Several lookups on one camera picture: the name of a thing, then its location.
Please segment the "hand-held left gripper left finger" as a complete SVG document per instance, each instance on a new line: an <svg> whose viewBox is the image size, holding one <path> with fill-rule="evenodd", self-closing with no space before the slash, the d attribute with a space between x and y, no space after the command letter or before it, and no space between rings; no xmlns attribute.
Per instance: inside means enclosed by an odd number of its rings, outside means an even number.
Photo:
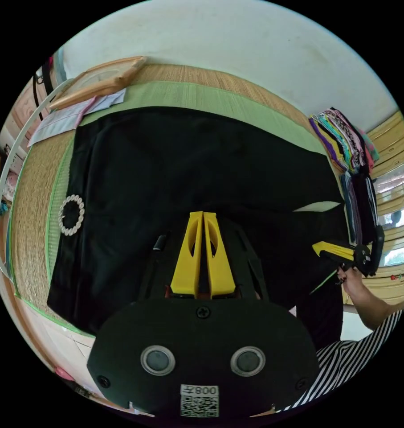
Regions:
<svg viewBox="0 0 404 428"><path fill-rule="evenodd" d="M203 215L202 211L192 212L189 215L170 284L171 291L175 295L197 297L203 237Z"/></svg>

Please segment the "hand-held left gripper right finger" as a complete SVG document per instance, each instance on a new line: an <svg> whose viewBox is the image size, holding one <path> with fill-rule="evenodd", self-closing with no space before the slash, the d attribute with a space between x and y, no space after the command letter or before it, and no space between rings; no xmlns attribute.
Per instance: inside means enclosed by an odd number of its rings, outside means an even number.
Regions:
<svg viewBox="0 0 404 428"><path fill-rule="evenodd" d="M236 286L216 213L204 212L204 232L210 297L232 295Z"/></svg>

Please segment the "person's right hand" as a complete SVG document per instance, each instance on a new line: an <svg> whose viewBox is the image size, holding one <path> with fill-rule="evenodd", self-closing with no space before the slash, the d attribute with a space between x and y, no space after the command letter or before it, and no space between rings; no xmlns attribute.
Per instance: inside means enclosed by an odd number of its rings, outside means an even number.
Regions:
<svg viewBox="0 0 404 428"><path fill-rule="evenodd" d="M344 267L340 266L337 270L337 275L345 292L350 298L358 296L364 291L365 286L363 284L362 274L357 268L350 267L344 270Z"/></svg>

